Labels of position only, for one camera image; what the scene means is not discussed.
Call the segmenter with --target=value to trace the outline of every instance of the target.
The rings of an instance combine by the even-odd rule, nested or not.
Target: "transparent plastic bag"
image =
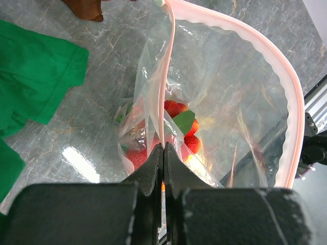
[[[267,38],[234,18],[182,0],[157,4],[132,109],[121,123],[119,147],[127,172],[135,170],[130,149],[146,151],[146,160],[154,144],[168,141],[212,186],[291,187],[304,103],[290,63]],[[195,113],[196,154],[164,110],[167,101]]]

